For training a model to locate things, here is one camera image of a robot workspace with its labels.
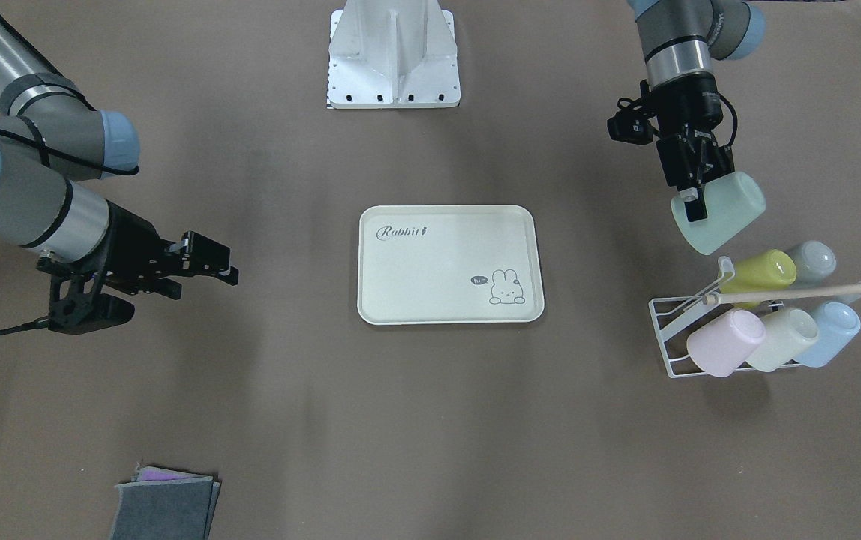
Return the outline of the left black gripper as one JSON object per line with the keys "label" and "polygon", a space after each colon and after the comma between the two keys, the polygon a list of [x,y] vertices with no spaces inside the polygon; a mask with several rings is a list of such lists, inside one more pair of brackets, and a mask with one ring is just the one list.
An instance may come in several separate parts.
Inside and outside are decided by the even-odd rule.
{"label": "left black gripper", "polygon": [[[735,171],[731,143],[719,146],[713,130],[723,112],[716,78],[708,71],[678,76],[649,88],[656,117],[653,136],[668,187],[674,187],[689,223],[708,218],[704,185]],[[697,134],[680,134],[692,129]]]}

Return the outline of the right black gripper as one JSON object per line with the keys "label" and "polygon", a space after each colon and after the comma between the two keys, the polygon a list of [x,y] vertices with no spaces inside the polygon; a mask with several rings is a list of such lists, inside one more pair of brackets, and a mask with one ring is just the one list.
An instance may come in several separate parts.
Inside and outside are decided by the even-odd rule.
{"label": "right black gripper", "polygon": [[37,270],[50,276],[104,274],[108,286],[124,294],[159,294],[173,300],[182,297],[182,285],[170,279],[207,276],[229,286],[239,283],[239,270],[231,263],[230,249],[198,232],[185,232],[172,243],[162,239],[152,223],[109,203],[106,233],[90,255],[64,262],[56,256],[40,256]]}

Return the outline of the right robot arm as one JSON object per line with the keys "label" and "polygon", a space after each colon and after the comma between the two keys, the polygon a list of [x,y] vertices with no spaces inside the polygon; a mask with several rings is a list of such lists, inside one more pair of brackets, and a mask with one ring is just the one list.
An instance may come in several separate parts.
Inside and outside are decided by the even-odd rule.
{"label": "right robot arm", "polygon": [[179,241],[87,188],[132,176],[131,120],[97,109],[0,14],[0,239],[32,252],[58,286],[101,294],[181,295],[176,277],[239,280],[230,249],[188,232]]}

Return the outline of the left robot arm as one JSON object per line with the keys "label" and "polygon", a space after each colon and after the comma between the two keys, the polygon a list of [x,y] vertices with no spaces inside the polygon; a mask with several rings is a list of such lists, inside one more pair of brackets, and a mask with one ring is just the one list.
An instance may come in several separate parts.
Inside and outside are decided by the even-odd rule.
{"label": "left robot arm", "polygon": [[767,20],[746,1],[633,1],[646,79],[630,103],[632,140],[655,143],[666,182],[690,223],[708,216],[706,185],[735,170],[731,144],[714,129],[732,105],[721,96],[712,63],[749,57]]}

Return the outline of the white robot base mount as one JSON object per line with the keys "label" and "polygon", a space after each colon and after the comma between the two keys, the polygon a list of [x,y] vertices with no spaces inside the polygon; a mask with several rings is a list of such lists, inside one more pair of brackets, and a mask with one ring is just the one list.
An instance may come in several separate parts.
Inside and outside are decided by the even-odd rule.
{"label": "white robot base mount", "polygon": [[461,102],[455,18],[437,1],[348,1],[330,16],[328,107],[436,109]]}

